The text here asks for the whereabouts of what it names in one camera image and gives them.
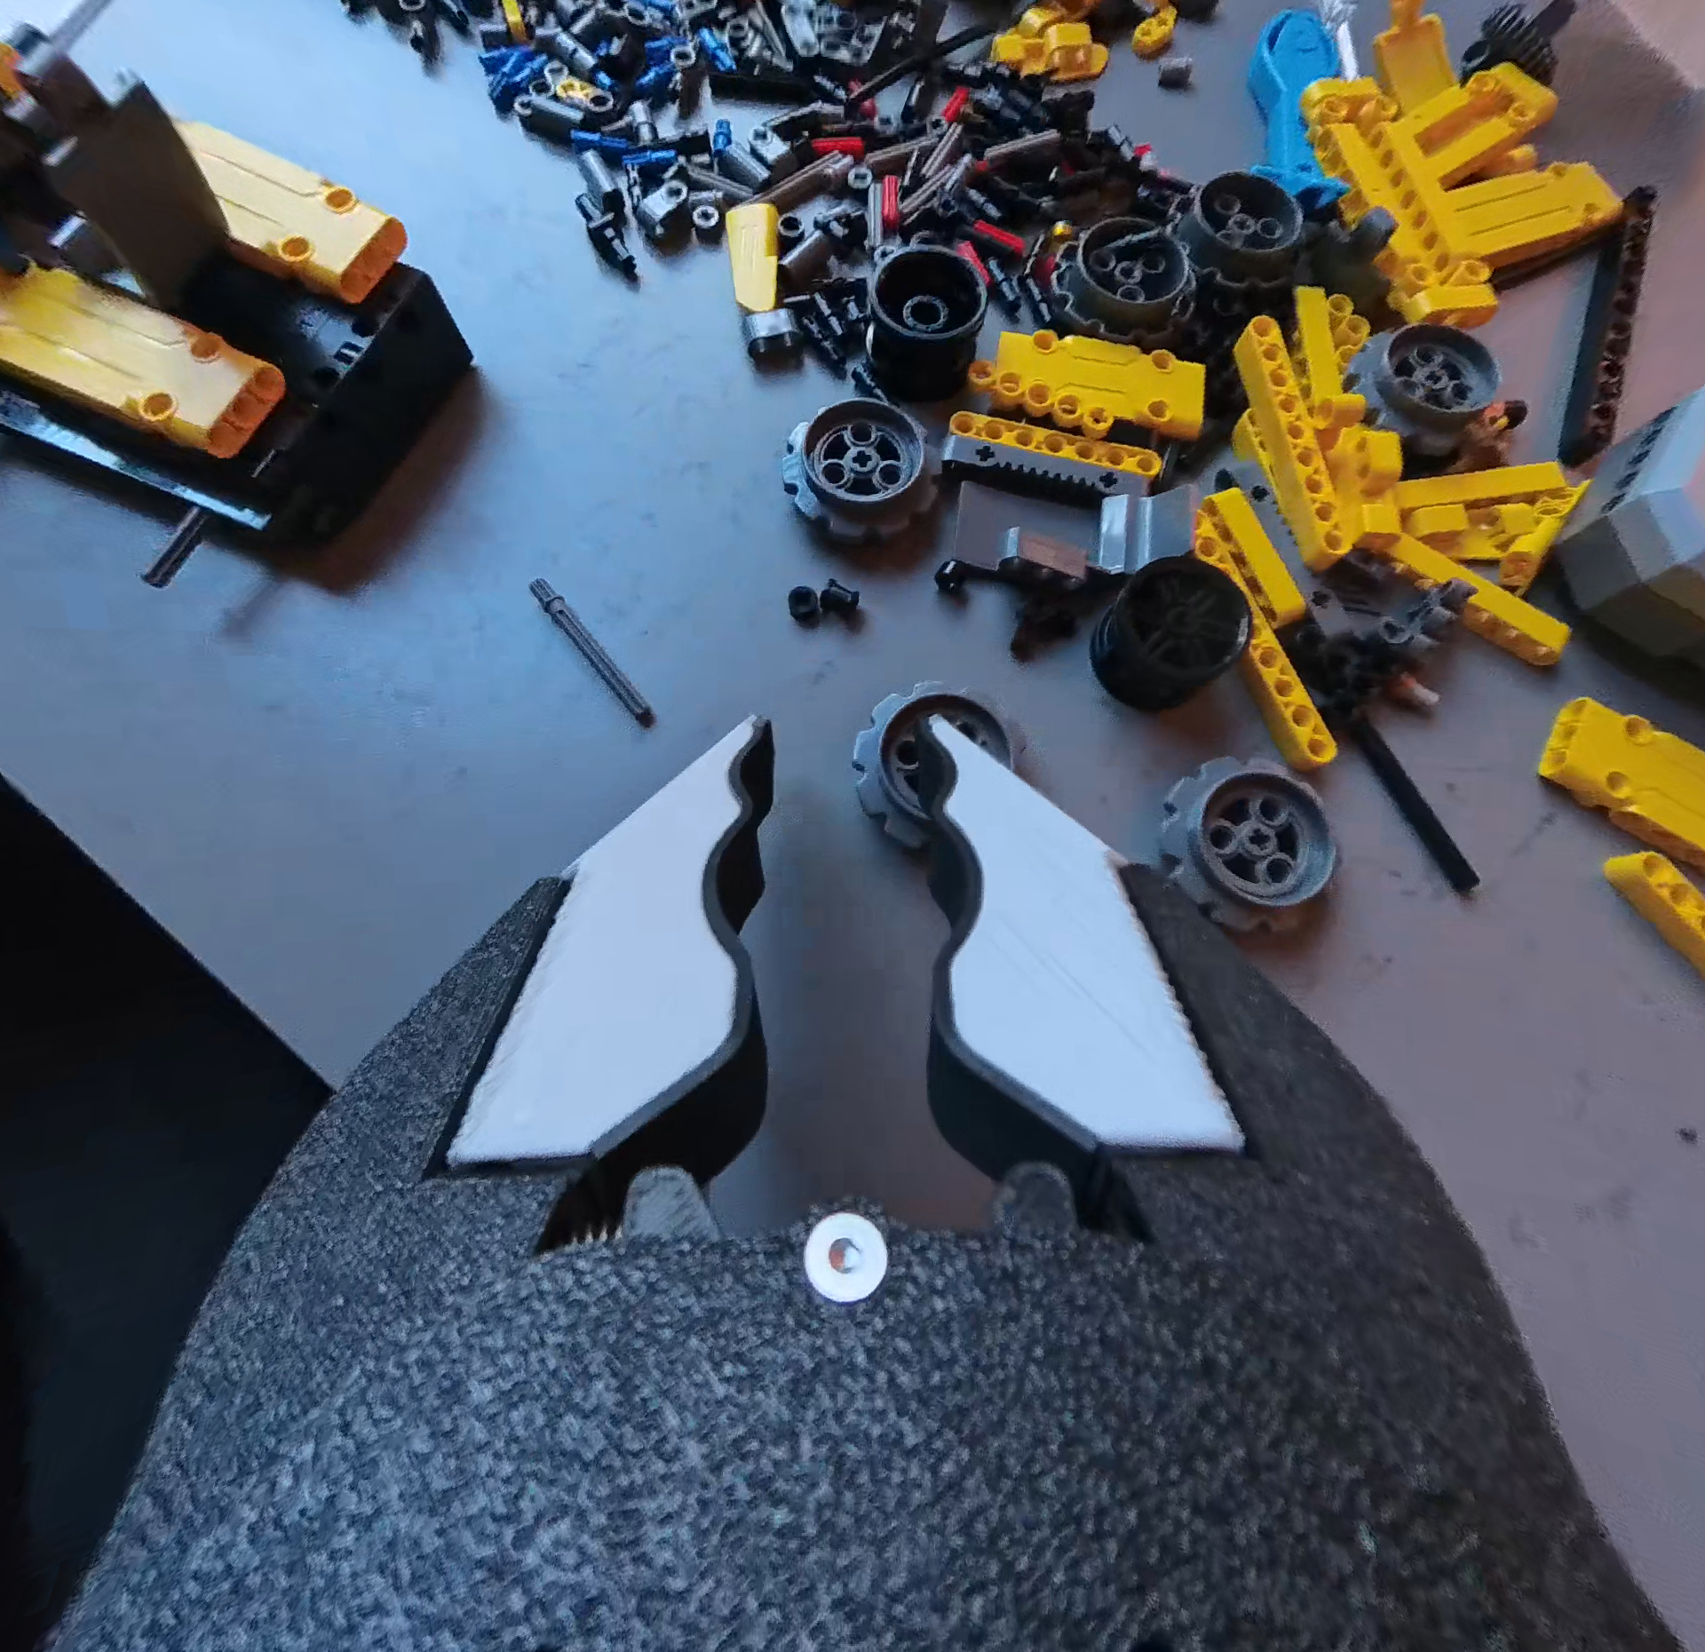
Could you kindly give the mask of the yellow toy vehicle model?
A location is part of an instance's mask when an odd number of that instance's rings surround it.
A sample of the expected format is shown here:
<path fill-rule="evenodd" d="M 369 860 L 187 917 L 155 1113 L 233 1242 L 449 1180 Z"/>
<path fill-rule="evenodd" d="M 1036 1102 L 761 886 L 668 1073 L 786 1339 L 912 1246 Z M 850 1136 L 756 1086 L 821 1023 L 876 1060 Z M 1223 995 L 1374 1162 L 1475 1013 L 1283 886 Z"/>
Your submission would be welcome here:
<path fill-rule="evenodd" d="M 4 388 L 273 516 L 173 501 L 147 586 L 216 531 L 333 539 L 417 451 L 472 346 L 405 248 L 353 189 L 4 40 Z"/>

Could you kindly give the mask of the yellow curved panel piece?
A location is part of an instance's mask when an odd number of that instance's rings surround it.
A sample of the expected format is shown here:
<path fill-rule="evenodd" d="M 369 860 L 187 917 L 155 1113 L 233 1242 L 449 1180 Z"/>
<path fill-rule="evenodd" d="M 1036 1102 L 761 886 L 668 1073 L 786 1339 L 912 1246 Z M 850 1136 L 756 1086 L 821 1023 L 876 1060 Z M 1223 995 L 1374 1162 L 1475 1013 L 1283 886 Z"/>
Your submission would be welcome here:
<path fill-rule="evenodd" d="M 778 306 L 778 216 L 773 202 L 745 202 L 725 214 L 732 287 L 747 316 Z"/>

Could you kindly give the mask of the blue brick separator tool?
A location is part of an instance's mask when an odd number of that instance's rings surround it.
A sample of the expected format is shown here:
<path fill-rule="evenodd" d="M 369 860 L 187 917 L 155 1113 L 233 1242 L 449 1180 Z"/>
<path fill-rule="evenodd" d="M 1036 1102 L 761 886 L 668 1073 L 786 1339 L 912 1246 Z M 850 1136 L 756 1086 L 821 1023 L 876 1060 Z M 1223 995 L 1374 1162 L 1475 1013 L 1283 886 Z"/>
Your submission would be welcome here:
<path fill-rule="evenodd" d="M 1330 214 L 1347 189 L 1320 166 L 1301 107 L 1302 92 L 1322 79 L 1337 79 L 1337 50 L 1324 22 L 1312 7 L 1273 13 L 1248 67 L 1248 88 L 1267 129 L 1263 158 L 1251 173 L 1291 190 L 1312 216 Z"/>

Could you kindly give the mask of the grey battery box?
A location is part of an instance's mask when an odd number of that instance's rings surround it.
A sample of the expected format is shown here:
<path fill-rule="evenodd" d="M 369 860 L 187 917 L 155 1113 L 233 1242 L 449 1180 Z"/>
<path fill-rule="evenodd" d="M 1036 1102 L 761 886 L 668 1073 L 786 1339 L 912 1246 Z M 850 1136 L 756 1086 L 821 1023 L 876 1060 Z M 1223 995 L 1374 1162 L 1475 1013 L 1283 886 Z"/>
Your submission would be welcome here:
<path fill-rule="evenodd" d="M 1651 660 L 1704 670 L 1704 392 L 1603 457 L 1554 546 L 1573 607 Z"/>

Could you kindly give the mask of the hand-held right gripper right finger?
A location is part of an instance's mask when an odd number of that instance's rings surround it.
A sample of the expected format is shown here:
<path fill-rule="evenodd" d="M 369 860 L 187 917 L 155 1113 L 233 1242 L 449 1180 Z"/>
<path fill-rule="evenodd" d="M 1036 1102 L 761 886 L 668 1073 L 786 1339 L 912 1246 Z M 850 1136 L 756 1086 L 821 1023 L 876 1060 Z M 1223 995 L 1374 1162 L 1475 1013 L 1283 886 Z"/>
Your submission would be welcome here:
<path fill-rule="evenodd" d="M 927 717 L 919 760 L 929 890 L 950 926 L 927 1099 L 950 1148 L 993 1180 L 1051 1164 L 1080 1216 L 1116 1208 L 1122 1159 L 1244 1158 L 1130 860 L 948 717 Z"/>

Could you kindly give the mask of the grey panel piece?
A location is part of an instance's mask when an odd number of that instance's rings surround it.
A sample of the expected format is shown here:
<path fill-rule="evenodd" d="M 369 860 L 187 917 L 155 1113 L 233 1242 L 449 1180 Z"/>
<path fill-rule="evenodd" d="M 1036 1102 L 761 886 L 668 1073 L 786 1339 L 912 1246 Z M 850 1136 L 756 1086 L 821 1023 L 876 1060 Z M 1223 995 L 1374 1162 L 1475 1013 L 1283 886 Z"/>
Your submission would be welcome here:
<path fill-rule="evenodd" d="M 956 493 L 950 554 L 936 571 L 941 592 L 972 579 L 1006 579 L 1026 590 L 1088 590 L 1140 575 L 1195 543 L 1195 489 L 1162 496 L 1107 493 L 1066 505 L 966 480 Z"/>

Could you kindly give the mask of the yellow brick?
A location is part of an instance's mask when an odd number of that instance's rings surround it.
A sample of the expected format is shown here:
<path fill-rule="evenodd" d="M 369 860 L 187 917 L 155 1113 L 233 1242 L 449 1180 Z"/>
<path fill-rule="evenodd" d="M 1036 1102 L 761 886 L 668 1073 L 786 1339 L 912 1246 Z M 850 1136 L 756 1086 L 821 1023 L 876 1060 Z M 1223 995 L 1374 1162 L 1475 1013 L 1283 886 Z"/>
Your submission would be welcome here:
<path fill-rule="evenodd" d="M 1537 772 L 1652 849 L 1704 868 L 1704 749 L 1588 697 L 1563 704 Z"/>

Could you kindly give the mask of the black wheel rim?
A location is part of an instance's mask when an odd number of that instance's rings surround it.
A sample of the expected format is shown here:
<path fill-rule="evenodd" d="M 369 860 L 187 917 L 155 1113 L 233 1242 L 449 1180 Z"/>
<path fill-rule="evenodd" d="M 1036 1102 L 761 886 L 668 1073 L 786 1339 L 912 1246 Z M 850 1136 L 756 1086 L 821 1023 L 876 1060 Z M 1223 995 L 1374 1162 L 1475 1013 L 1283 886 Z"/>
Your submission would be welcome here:
<path fill-rule="evenodd" d="M 868 284 L 866 354 L 892 400 L 954 400 L 970 381 L 989 316 L 979 268 L 950 247 L 903 247 Z"/>

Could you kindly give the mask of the pile of yellow beams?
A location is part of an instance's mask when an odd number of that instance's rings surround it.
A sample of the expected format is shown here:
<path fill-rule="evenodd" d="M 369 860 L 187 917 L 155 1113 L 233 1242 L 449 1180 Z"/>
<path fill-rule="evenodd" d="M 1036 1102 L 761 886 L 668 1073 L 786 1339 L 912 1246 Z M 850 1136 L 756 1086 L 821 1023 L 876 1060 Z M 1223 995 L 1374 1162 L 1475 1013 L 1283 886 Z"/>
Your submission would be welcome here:
<path fill-rule="evenodd" d="M 1502 63 L 1465 84 L 1427 0 L 1390 0 L 1374 73 L 1302 92 L 1320 166 L 1345 182 L 1306 214 L 1291 287 L 1235 287 L 1195 268 L 1183 351 L 1066 336 L 1048 317 L 1006 332 L 970 386 L 1031 440 L 1104 443 L 1113 428 L 1210 444 L 1235 435 L 1273 493 L 1302 563 L 1390 562 L 1416 588 L 1468 588 L 1471 628 L 1533 666 L 1567 643 L 1526 600 L 1573 498 L 1561 463 L 1424 476 L 1396 432 L 1365 424 L 1344 373 L 1378 333 L 1410 322 L 1463 332 L 1498 312 L 1498 279 L 1596 247 L 1624 195 L 1588 163 L 1541 163 L 1530 136 L 1557 95 Z"/>

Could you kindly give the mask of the long black holed beam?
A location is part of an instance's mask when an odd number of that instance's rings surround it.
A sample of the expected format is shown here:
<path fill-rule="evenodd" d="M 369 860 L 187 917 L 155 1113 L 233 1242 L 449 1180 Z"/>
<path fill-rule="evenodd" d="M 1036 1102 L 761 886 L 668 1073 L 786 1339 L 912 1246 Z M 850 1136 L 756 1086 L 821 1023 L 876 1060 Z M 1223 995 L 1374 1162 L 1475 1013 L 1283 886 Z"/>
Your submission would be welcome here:
<path fill-rule="evenodd" d="M 1596 243 L 1557 448 L 1565 469 L 1586 465 L 1615 437 L 1657 199 L 1660 190 L 1651 182 L 1628 190 L 1619 226 Z"/>
<path fill-rule="evenodd" d="M 273 516 L 242 498 L 232 498 L 204 476 L 187 465 L 168 465 L 151 455 L 116 448 L 87 426 L 62 418 L 56 411 L 34 400 L 4 388 L 4 435 L 12 443 L 28 444 L 56 463 L 94 469 L 134 489 L 147 489 L 161 501 L 175 501 L 187 510 L 200 510 L 216 522 L 232 523 L 245 531 L 267 531 Z"/>

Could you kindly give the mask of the black tyre with grey hub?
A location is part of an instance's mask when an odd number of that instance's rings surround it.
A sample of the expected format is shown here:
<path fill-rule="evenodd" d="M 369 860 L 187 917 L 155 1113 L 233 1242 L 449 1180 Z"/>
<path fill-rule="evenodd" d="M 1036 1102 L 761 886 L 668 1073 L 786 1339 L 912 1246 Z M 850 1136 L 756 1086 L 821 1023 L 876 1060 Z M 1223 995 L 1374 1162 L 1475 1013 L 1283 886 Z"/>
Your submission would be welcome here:
<path fill-rule="evenodd" d="M 1373 336 L 1344 386 L 1365 396 L 1365 424 L 1396 432 L 1407 463 L 1443 469 L 1496 402 L 1504 371 L 1471 332 L 1410 322 Z"/>

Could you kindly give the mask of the grey toothed wheel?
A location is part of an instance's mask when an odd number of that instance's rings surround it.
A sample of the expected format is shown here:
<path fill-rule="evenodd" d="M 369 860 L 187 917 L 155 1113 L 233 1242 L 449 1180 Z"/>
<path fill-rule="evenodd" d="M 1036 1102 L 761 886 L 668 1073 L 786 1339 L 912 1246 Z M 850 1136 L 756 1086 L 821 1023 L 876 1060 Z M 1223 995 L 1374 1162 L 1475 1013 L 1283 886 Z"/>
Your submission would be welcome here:
<path fill-rule="evenodd" d="M 1153 866 L 1228 933 L 1283 934 L 1306 921 L 1337 873 L 1320 795 L 1263 760 L 1210 760 L 1169 788 Z"/>
<path fill-rule="evenodd" d="M 827 404 L 795 426 L 778 471 L 797 516 L 850 547 L 908 531 L 941 493 L 927 428 L 871 396 Z"/>
<path fill-rule="evenodd" d="M 1014 717 L 982 692 L 916 684 L 876 701 L 850 754 L 856 795 L 860 811 L 907 852 L 921 852 L 932 843 L 932 821 L 916 787 L 921 768 L 916 731 L 936 715 L 1006 768 L 1017 768 L 1028 749 L 1028 737 Z"/>

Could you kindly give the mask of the person's dark clothing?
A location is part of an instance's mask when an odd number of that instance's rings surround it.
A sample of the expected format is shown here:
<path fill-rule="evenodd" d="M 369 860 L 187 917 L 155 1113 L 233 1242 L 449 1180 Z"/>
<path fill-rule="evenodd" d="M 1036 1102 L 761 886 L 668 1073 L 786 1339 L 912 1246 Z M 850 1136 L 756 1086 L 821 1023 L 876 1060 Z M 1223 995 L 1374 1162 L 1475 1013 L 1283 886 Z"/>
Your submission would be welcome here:
<path fill-rule="evenodd" d="M 4 1646 L 134 1481 L 201 1301 L 332 1089 L 4 783 Z"/>

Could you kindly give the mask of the thin black axle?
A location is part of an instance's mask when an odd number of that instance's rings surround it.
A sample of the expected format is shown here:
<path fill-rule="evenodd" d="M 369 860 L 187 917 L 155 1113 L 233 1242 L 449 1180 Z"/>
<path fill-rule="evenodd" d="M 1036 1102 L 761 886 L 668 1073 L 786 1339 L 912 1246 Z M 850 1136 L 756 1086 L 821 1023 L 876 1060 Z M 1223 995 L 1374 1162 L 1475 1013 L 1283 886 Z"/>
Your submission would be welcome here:
<path fill-rule="evenodd" d="M 647 694 L 630 680 L 610 649 L 592 632 L 584 617 L 566 599 L 544 578 L 532 578 L 531 596 L 544 610 L 549 623 L 584 653 L 592 670 L 601 677 L 623 709 L 645 729 L 655 725 L 655 707 Z"/>

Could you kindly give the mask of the black gear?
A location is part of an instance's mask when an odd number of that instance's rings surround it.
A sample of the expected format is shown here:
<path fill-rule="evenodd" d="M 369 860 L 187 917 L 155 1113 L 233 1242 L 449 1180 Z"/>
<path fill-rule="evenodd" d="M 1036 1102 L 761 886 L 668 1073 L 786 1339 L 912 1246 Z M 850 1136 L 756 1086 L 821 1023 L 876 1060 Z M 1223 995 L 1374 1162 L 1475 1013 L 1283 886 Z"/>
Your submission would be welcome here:
<path fill-rule="evenodd" d="M 1554 40 L 1575 13 L 1575 0 L 1550 0 L 1538 10 L 1522 2 L 1504 2 L 1490 10 L 1465 48 L 1459 83 L 1502 63 L 1518 67 L 1537 84 L 1550 88 L 1557 71 Z"/>

